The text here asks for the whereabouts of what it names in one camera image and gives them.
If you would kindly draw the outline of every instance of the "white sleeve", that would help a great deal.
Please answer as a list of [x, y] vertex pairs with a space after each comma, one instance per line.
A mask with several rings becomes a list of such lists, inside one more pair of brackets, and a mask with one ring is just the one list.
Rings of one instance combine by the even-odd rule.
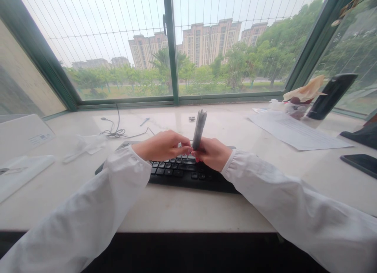
[[110, 155], [102, 172], [6, 253], [0, 272], [82, 271], [107, 248], [150, 169], [131, 147]]
[[288, 241], [329, 272], [377, 272], [377, 218], [234, 150], [221, 172]]

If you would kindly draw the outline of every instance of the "overcast sky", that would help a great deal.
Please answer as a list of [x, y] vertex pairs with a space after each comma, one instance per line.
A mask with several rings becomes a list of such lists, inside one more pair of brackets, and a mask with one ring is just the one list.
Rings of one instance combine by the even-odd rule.
[[[88, 59], [124, 56], [131, 64], [128, 40], [163, 31], [164, 0], [22, 0], [51, 49], [64, 66]], [[173, 0], [176, 43], [194, 23], [216, 24], [233, 18], [252, 24], [291, 17], [313, 0]]]

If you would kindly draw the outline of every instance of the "cable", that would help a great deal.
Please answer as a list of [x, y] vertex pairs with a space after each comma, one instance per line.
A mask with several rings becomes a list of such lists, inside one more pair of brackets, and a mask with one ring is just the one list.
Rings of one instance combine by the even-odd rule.
[[120, 115], [119, 115], [118, 104], [115, 104], [115, 105], [117, 106], [117, 111], [118, 111], [118, 126], [117, 126], [117, 129], [115, 130], [115, 132], [112, 132], [112, 130], [113, 130], [113, 126], [114, 126], [114, 122], [111, 121], [111, 120], [109, 120], [109, 119], [107, 119], [107, 118], [105, 118], [105, 117], [102, 117], [102, 118], [101, 118], [102, 120], [110, 121], [110, 122], [112, 122], [112, 125], [111, 125], [111, 129], [110, 129], [110, 130], [105, 130], [105, 131], [103, 131], [102, 133], [100, 133], [100, 135], [106, 135], [106, 137], [114, 137], [114, 138], [120, 138], [120, 137], [123, 137], [123, 138], [135, 138], [135, 137], [138, 137], [138, 136], [141, 136], [141, 135], [147, 133], [148, 130], [149, 130], [153, 135], [155, 135], [155, 134], [153, 133], [153, 131], [152, 131], [149, 127], [147, 127], [147, 129], [145, 130], [145, 132], [143, 132], [143, 133], [141, 133], [141, 134], [134, 135], [134, 136], [126, 136], [126, 135], [124, 134], [124, 133], [126, 132], [126, 130], [124, 130], [124, 129], [119, 129], [119, 124], [120, 124], [120, 122], [121, 122], [121, 117], [120, 117]]

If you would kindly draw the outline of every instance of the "green window frame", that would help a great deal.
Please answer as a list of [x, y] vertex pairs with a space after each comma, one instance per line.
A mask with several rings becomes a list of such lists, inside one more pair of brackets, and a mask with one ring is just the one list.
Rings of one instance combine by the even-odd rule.
[[22, 0], [0, 0], [0, 18], [67, 109], [69, 111], [77, 111], [79, 109], [111, 109], [115, 108], [115, 103], [120, 107], [136, 108], [262, 102], [269, 101], [272, 98], [281, 100], [284, 93], [306, 84], [327, 45], [337, 31], [338, 26], [331, 27], [331, 23], [338, 19], [340, 10], [351, 1], [352, 0], [324, 1], [320, 14], [305, 41], [305, 45], [291, 69], [285, 90], [265, 93], [179, 96], [173, 0], [164, 0], [173, 88], [172, 96], [116, 100], [81, 100]]

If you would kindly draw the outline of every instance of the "keyboard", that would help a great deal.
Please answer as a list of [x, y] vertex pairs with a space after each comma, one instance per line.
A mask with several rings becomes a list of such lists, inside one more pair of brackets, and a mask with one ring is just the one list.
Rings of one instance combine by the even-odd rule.
[[[125, 141], [117, 150], [135, 143], [137, 142]], [[150, 163], [152, 168], [149, 183], [239, 194], [233, 184], [220, 172], [211, 169], [203, 162], [195, 162], [195, 157], [192, 155], [180, 155], [170, 160], [150, 161]], [[103, 163], [95, 174], [101, 172], [102, 168]]]

